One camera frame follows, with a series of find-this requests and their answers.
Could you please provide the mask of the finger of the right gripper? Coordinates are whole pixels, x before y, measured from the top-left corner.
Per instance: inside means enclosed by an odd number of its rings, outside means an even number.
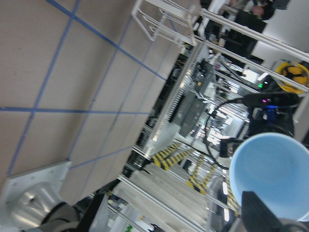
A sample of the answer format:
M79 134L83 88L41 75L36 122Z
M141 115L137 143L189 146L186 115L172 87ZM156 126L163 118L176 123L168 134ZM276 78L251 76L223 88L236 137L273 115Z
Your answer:
M236 149L243 143L244 140L237 138L225 138L220 140L220 157L232 157Z

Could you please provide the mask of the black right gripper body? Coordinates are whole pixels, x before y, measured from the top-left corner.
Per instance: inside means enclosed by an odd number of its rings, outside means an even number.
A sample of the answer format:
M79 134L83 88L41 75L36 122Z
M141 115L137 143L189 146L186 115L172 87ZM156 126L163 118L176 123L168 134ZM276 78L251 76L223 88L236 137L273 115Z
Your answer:
M275 132L294 137L295 128L292 108L248 108L249 129L247 137L260 133Z

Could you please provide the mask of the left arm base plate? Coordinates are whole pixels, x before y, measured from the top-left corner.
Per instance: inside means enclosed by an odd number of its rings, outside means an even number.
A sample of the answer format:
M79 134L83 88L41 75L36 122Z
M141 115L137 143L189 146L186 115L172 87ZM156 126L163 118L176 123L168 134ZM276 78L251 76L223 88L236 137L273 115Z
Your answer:
M0 206L10 204L24 191L40 183L46 182L59 192L70 166L71 161L65 160L7 177L0 191Z

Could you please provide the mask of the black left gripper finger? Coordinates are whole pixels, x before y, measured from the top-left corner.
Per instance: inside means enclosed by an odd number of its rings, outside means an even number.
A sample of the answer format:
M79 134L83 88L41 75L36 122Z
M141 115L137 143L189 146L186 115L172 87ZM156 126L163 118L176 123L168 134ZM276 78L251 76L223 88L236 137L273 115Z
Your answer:
M253 191L242 193L241 220L248 232L285 231L283 224Z

